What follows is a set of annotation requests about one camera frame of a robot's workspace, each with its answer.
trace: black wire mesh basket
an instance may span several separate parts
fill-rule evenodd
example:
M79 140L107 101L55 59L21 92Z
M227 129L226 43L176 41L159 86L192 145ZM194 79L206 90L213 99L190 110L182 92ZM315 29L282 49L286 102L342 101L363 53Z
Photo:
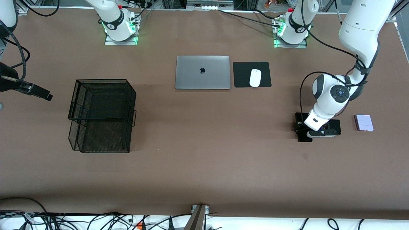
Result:
M136 92L127 80L77 80L68 114L72 150L129 153L135 100Z

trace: mouse pad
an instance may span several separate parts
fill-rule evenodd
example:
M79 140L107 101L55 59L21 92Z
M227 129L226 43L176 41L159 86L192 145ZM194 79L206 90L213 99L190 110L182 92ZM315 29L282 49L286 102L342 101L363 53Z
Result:
M261 71L259 87L271 87L270 66L266 61L233 62L234 87L251 87L250 74L252 69Z

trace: table surface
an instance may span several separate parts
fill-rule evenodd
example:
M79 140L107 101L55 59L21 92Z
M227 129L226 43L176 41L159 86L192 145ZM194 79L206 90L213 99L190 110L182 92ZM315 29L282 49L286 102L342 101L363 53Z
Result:
M205 203L221 216L409 216L409 65L393 23L380 32L363 94L339 117L342 135L298 143L292 124L302 79L345 74L350 56L312 39L307 49L274 48L271 27L218 11L154 11L136 46L103 45L91 9L18 20L15 35L31 52L26 80L54 98L1 94L1 197L36 198L49 212L181 214ZM336 15L314 23L315 36L342 47ZM268 61L272 87L175 90L178 55ZM20 62L17 49L9 46L2 61ZM75 80L112 78L128 79L137 92L131 153L72 151ZM313 80L303 89L305 111L315 102ZM357 131L355 114L371 115L375 131ZM6 207L39 211L27 202Z

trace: silver laptop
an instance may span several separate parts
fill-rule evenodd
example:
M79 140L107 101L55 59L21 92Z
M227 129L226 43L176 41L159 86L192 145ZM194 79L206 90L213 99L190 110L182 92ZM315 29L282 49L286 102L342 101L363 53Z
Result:
M176 89L230 89L229 56L178 56Z

